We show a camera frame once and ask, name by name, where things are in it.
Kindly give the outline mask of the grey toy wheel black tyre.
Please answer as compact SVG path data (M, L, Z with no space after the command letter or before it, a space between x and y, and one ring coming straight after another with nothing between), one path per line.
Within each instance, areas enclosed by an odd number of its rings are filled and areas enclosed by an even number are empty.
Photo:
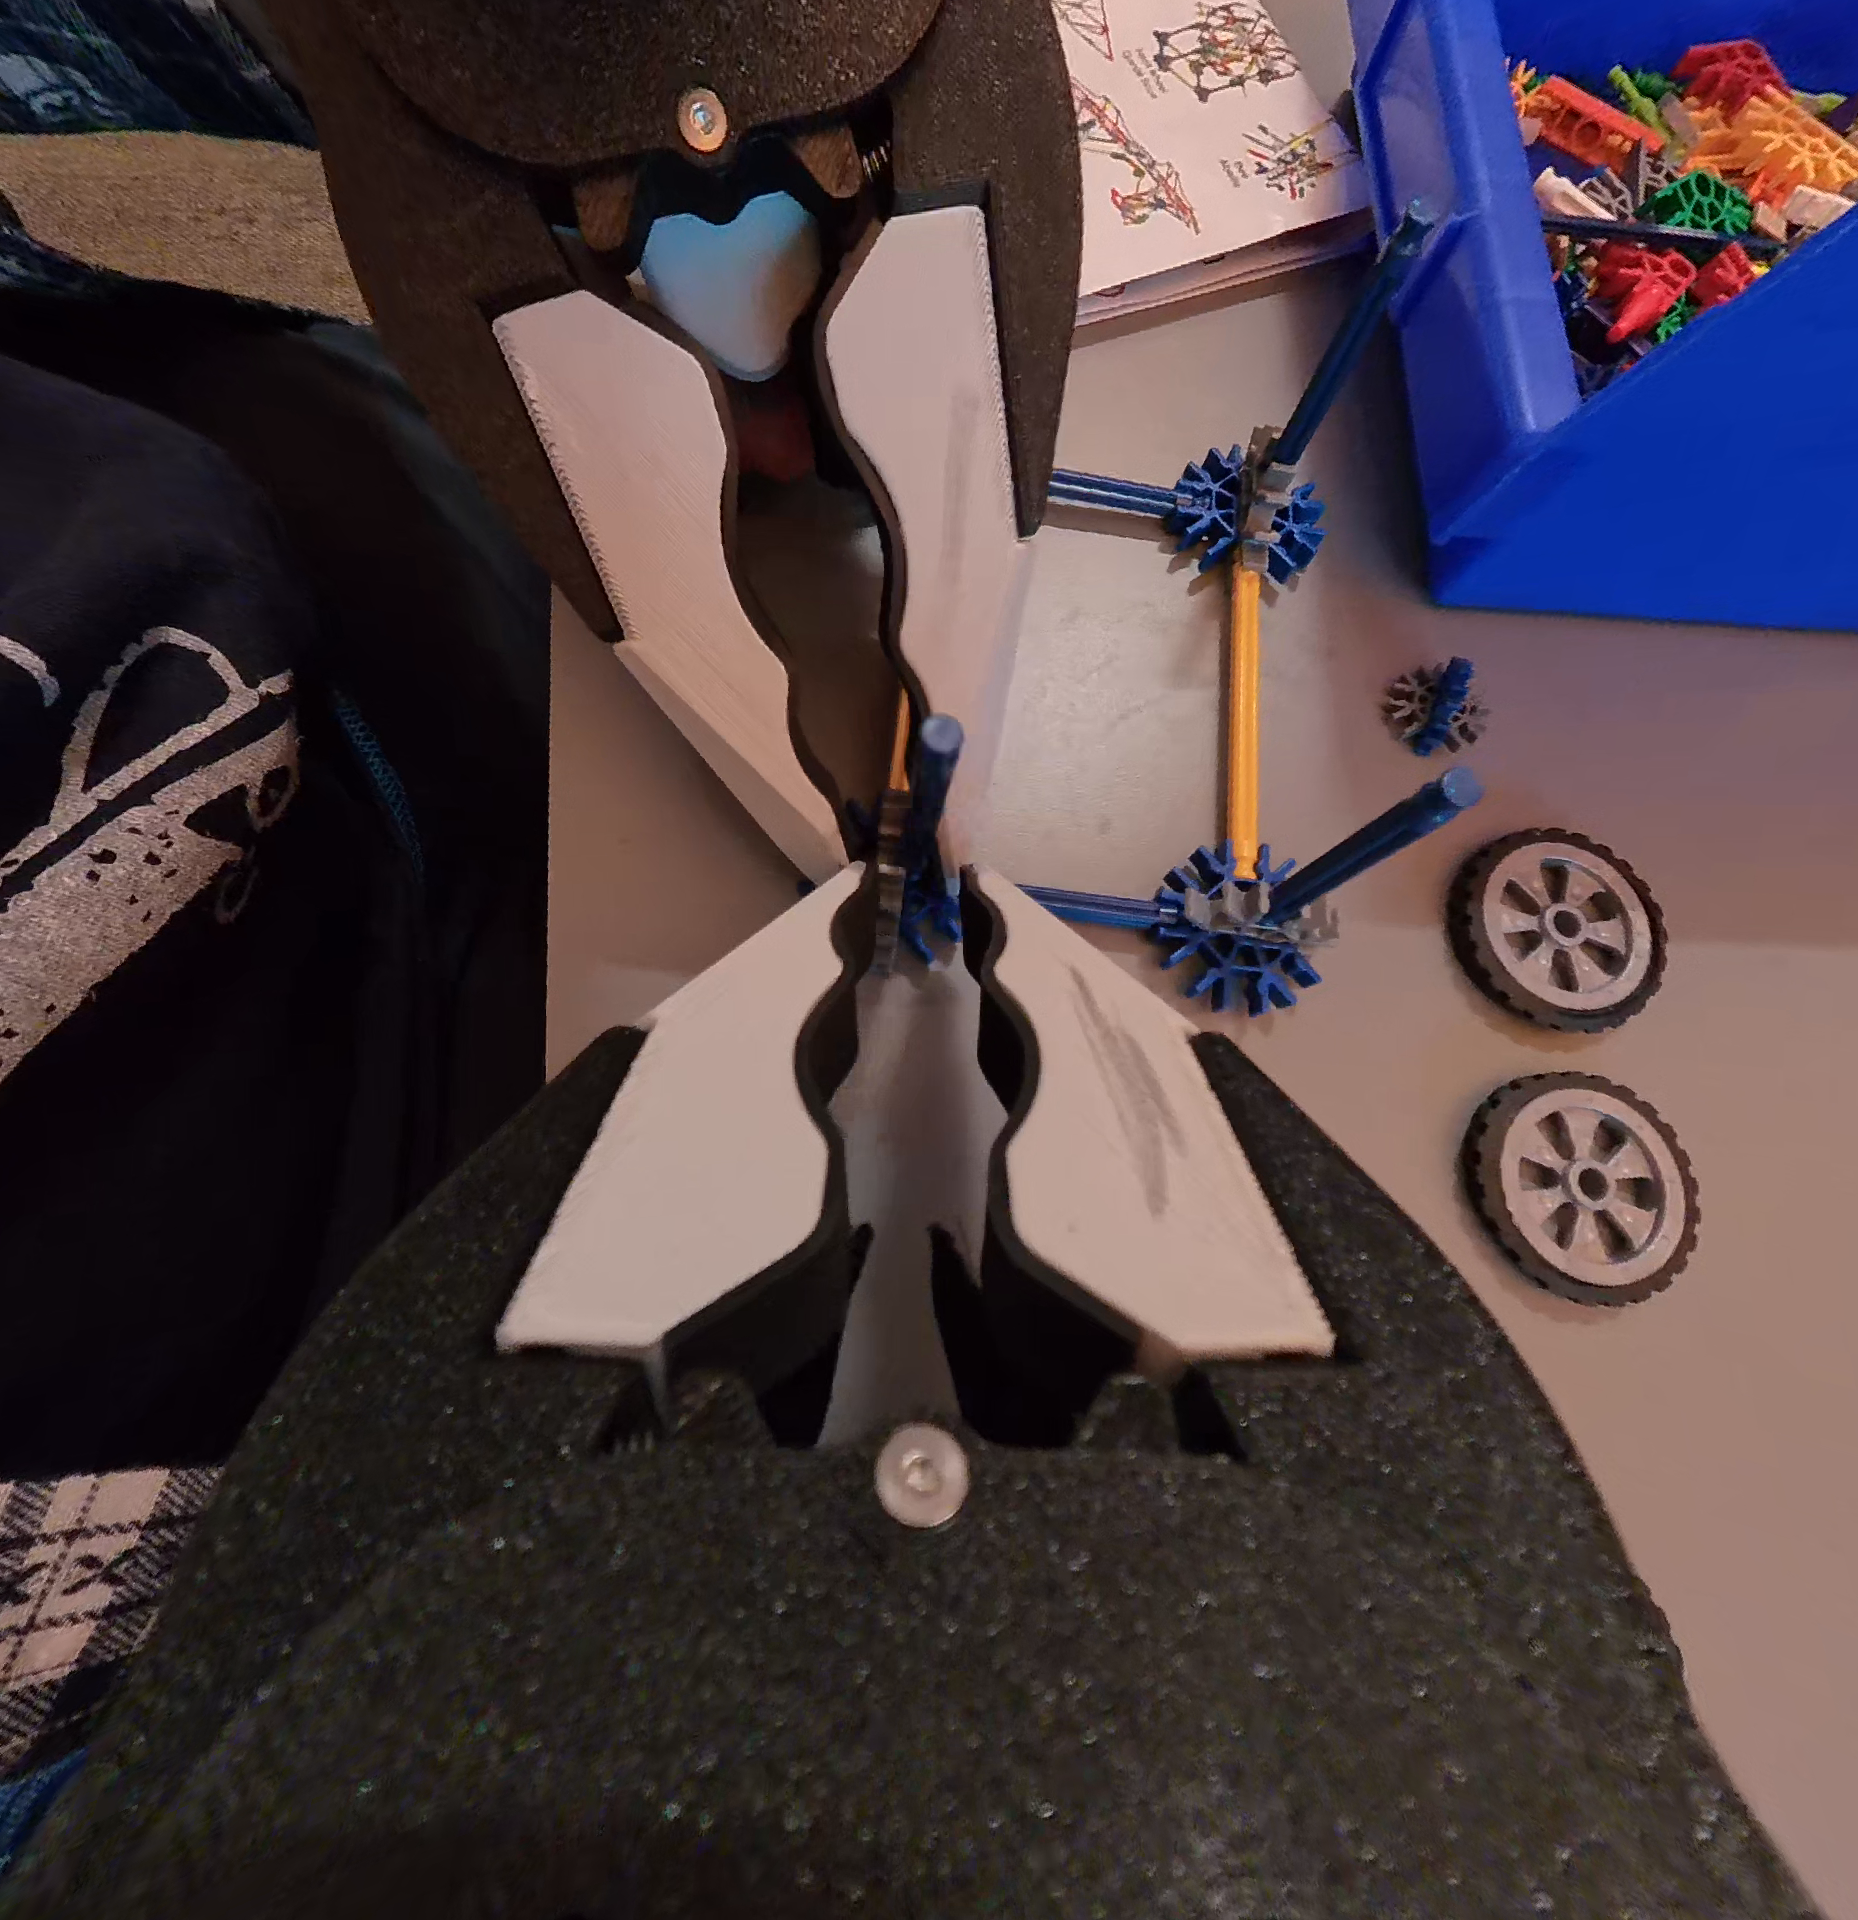
M1565 827L1493 839L1452 876L1448 949L1471 984L1521 1021L1608 1032L1661 991L1665 924L1645 881Z
M1493 1089L1459 1149L1471 1209L1510 1263L1577 1302L1640 1304L1691 1260L1702 1201L1673 1125L1586 1070Z

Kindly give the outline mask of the person's black printed t-shirt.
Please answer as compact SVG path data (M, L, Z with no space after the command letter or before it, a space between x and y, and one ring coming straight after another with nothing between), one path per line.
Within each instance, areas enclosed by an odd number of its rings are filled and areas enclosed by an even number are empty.
M0 216L0 1479L219 1459L539 1086L549 619L372 331Z

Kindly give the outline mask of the toy instruction booklet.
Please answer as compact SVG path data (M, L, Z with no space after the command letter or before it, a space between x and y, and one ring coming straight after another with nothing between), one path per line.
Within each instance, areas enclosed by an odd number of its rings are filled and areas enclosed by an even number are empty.
M1078 329L1359 250L1368 178L1264 3L1052 3L1085 167Z

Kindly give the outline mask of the pile of colourful toy pieces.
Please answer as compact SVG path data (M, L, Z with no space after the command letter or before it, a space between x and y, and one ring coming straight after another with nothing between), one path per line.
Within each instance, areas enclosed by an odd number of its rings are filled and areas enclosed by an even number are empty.
M1858 91L1798 89L1756 37L1507 80L1579 397L1858 208Z

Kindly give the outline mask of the small blue grey toy connector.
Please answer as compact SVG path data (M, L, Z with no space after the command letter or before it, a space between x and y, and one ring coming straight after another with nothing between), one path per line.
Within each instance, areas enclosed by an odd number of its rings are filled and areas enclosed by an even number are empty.
M1398 675L1384 687L1381 710L1389 731L1420 758L1477 745L1489 716L1466 657Z

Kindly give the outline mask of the person in black shirt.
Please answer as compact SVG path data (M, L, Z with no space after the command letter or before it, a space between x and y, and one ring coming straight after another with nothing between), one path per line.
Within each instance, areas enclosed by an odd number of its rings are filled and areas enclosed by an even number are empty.
M203 436L0 345L0 1775L148 1632L296 1290L308 596Z

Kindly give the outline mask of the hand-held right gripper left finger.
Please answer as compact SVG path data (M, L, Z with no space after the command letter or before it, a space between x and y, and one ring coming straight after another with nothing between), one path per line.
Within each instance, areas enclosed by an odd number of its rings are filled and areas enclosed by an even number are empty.
M641 1042L498 1328L501 1351L796 1365L841 1319L829 1103L856 1055L869 894L842 867L641 1021Z

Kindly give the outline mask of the blue yellow toy rod frame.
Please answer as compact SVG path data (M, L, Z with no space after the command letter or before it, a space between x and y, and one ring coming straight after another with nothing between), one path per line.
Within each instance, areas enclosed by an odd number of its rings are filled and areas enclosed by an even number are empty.
M1262 1015L1297 1007L1302 988L1321 984L1316 951L1337 939L1328 900L1482 797L1466 770L1445 771L1305 867L1279 863L1259 829L1259 617L1276 589L1297 587L1325 538L1325 506L1316 486L1298 479L1300 458L1403 278L1420 261L1433 226L1433 213L1411 198L1284 426L1262 426L1248 447L1211 448L1168 489L1109 473L1052 473L1052 502L1158 520L1181 553L1196 554L1198 573L1228 571L1223 814L1221 840L1193 851L1150 898L1058 887L1029 894L1067 922L1146 935L1165 970L1186 970L1181 991L1208 1000L1219 1013ZM905 704L892 787L879 824L862 827L864 851L879 851L871 964L879 978L893 970L900 949L928 964L933 939L957 938L954 856L935 851L933 832L961 745L962 729L954 719L922 719L912 731Z

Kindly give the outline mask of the blue storage bin white label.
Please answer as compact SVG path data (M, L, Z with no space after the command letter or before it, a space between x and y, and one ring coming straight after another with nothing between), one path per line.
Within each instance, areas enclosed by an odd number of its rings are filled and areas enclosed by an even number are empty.
M1581 397L1504 59L1600 80L1749 36L1858 89L1858 3L1350 3L1377 228L1445 606L1858 633L1858 209Z

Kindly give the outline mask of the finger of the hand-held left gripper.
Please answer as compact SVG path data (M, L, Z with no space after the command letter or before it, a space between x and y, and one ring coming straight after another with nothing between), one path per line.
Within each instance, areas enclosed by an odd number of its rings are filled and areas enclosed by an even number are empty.
M821 370L883 531L883 645L919 704L964 728L944 840L987 840L1023 535L984 209L871 228L822 304Z
M786 664L725 549L731 426L705 358L591 292L491 323L602 579L618 654L804 876L845 867L837 808L796 755Z

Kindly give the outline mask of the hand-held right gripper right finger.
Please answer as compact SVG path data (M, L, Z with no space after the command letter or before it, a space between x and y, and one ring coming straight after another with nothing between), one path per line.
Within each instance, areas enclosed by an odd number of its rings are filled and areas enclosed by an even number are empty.
M1196 1026L988 867L964 871L964 935L1009 1115L991 1149L1001 1251L1150 1355L1330 1355Z

